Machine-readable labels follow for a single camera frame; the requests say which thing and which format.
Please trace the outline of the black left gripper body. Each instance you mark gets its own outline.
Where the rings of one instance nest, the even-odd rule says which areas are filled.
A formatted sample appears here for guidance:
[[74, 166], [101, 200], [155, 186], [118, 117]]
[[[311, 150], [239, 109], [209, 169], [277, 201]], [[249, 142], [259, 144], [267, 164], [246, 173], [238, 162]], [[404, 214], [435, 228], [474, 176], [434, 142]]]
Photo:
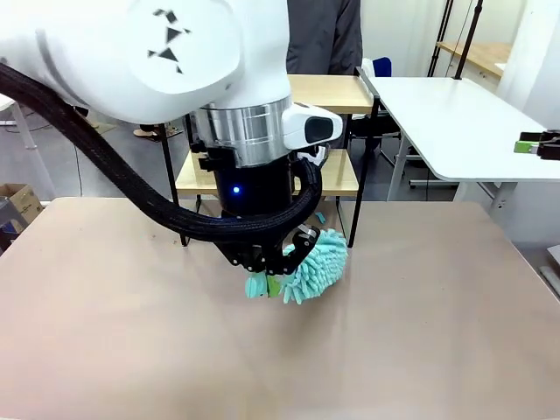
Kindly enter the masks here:
[[265, 165], [219, 170], [216, 186], [226, 214], [243, 217], [278, 213], [292, 202], [290, 162], [282, 157]]

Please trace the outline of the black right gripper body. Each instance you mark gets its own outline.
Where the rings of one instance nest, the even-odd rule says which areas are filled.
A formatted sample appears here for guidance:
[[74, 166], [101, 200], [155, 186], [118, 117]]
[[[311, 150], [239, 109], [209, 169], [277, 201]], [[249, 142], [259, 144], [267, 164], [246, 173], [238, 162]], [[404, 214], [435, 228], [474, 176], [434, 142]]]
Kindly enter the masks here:
[[558, 129], [541, 133], [536, 154], [543, 160], [560, 160], [560, 132]]

